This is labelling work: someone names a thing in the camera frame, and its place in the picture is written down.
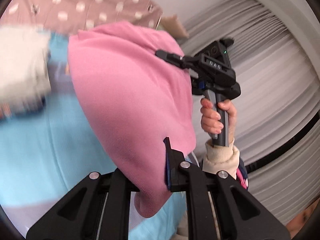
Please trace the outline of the cream right sleeve forearm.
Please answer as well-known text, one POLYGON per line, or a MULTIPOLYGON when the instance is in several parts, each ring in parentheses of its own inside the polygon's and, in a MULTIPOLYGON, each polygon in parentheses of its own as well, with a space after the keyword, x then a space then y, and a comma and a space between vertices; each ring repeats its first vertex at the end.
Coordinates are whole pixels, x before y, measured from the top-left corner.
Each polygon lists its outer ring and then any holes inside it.
POLYGON ((226 171, 236 179, 236 171, 240 162, 240 151, 234 146, 234 140, 229 146, 217 146, 209 139, 206 142, 207 154, 203 159, 204 172, 217 174, 219 171, 226 171))

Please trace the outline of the person's right hand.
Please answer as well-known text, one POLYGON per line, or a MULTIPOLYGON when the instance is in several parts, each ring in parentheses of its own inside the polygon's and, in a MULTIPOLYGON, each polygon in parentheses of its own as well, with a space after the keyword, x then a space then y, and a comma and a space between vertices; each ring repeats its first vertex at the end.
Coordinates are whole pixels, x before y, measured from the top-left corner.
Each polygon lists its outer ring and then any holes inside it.
MULTIPOLYGON (((223 124, 220 121, 221 115, 213 110, 213 104, 210 100, 202 98, 201 101, 201 127, 207 133, 220 134, 223 129, 223 124)), ((228 139, 229 144, 234 140, 236 128, 237 110, 231 100, 225 100, 218 103, 218 106, 228 114, 228 139)))

